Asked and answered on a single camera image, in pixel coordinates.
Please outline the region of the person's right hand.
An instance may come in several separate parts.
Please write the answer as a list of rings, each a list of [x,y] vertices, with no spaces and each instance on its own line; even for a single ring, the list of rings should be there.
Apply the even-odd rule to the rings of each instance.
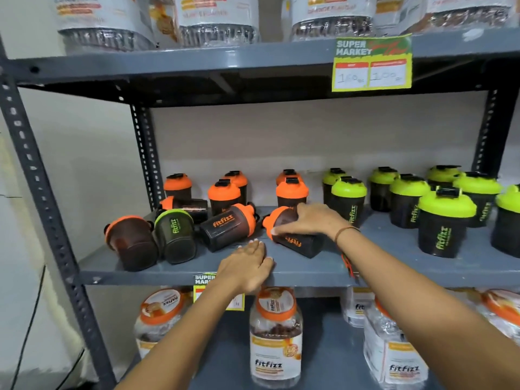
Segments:
[[[334,239],[339,229],[352,225],[325,204],[299,203],[296,206],[296,212],[298,220],[292,223],[313,223],[320,228],[320,234],[328,236],[331,240]]]

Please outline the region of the person's left hand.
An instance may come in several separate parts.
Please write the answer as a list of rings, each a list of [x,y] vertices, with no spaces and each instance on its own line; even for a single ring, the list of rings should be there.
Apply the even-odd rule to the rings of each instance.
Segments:
[[[265,244],[252,240],[221,261],[214,281],[231,297],[255,292],[267,279],[260,276],[260,265],[266,257]]]

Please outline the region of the black shaker bottle orange lid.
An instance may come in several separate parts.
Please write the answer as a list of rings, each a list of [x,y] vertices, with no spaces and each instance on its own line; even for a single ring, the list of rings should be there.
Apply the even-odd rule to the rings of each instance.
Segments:
[[[324,236],[320,234],[303,235],[296,233],[275,235],[272,231],[273,228],[297,220],[298,214],[294,207],[281,206],[263,217],[262,226],[266,230],[267,236],[274,243],[280,244],[307,258],[314,258],[323,248]]]

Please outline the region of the person's right forearm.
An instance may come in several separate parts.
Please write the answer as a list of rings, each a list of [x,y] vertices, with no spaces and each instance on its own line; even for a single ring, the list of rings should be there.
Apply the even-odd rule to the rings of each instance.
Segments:
[[[520,347],[481,314],[356,230],[338,243],[446,390],[520,390]]]

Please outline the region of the person's left forearm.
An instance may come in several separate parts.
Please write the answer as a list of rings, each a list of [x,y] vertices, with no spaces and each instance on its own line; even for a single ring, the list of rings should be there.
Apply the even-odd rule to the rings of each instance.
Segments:
[[[244,290],[217,277],[151,352],[114,390],[187,390],[204,349],[227,306]]]

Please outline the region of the small yellow green price tag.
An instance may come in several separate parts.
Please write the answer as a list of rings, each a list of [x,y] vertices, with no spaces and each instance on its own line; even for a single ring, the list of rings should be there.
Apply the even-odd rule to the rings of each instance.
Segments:
[[[193,282],[193,297],[192,302],[195,303],[201,294],[205,291],[207,284],[212,281],[216,276],[215,272],[203,272],[194,275]],[[229,311],[244,311],[245,307],[245,295],[239,294],[233,298],[229,303],[226,310]]]

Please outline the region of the orange thread wristband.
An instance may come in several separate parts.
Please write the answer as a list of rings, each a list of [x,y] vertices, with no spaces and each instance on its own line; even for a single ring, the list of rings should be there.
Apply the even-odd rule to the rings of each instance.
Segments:
[[[338,240],[339,240],[339,237],[341,236],[341,234],[346,231],[346,230],[356,230],[357,232],[361,232],[360,229],[350,225],[350,226],[347,226],[347,227],[343,227],[341,229],[339,229],[339,231],[335,234],[335,237],[334,237],[334,243],[339,246],[339,243],[338,243]]]

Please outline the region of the group of orange-lidded black shakers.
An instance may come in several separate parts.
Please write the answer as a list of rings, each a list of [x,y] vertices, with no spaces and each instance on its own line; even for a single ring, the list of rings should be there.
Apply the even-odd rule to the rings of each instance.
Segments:
[[[187,211],[194,221],[196,242],[199,238],[210,252],[217,252],[256,231],[259,216],[255,205],[246,201],[247,188],[243,173],[232,170],[209,188],[207,202],[191,196],[192,182],[186,174],[170,175],[165,183],[166,198],[155,209],[155,219],[159,209]],[[164,261],[154,232],[155,219],[127,215],[105,226],[106,244],[125,271],[141,271]]]

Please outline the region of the clear jar orange lid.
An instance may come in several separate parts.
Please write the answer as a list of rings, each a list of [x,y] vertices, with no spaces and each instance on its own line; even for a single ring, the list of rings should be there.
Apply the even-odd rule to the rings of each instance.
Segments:
[[[303,317],[292,288],[266,287],[250,308],[250,374],[268,390],[288,390],[302,373]]]
[[[484,290],[480,292],[477,310],[520,347],[520,291]]]
[[[366,309],[363,355],[381,390],[424,390],[429,369],[377,298]]]
[[[344,320],[354,328],[363,328],[365,308],[374,301],[374,293],[368,287],[347,287],[342,291],[340,304]]]
[[[140,358],[143,359],[182,318],[192,305],[192,292],[163,288],[149,295],[140,305],[133,327]]]

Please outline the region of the black shaker bottle green lid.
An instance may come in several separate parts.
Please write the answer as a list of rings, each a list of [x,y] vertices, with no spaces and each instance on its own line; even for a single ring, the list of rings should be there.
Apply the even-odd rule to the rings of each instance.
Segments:
[[[183,209],[159,209],[154,222],[161,257],[171,265],[191,261],[197,255],[192,216]]]

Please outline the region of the group of green-lidded black shakers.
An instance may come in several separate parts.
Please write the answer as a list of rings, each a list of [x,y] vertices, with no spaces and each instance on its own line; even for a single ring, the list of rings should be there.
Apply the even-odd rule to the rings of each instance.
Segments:
[[[520,183],[503,190],[496,178],[478,171],[461,172],[458,165],[437,165],[428,179],[399,174],[379,167],[369,179],[370,188],[357,178],[336,172],[329,179],[325,203],[353,226],[360,224],[367,193],[370,207],[389,213],[391,224],[401,229],[418,229],[418,247],[426,254],[454,259],[469,228],[487,225],[497,208],[491,231],[491,246],[520,258]]]

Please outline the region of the gray metal shelving rack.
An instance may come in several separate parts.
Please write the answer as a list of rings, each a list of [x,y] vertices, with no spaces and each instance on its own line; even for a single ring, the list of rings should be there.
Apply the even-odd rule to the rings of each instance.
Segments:
[[[471,169],[498,176],[520,92],[520,28],[427,32],[408,39],[411,89],[332,92],[336,40],[50,58],[5,56],[0,110],[99,378],[116,378],[18,88],[128,104],[150,209],[163,199],[151,108],[273,103],[390,94],[488,91]]]

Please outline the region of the large yellow green price tag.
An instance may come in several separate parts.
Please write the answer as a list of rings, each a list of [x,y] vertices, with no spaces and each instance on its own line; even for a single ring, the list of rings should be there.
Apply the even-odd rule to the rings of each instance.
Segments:
[[[335,40],[332,92],[410,89],[412,35]]]

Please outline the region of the row of clear labelled jars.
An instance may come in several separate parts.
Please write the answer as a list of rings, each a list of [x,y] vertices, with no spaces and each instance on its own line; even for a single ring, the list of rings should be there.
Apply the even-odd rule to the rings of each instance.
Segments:
[[[52,0],[66,54],[261,41],[259,0]],[[520,25],[520,0],[281,0],[283,41]]]

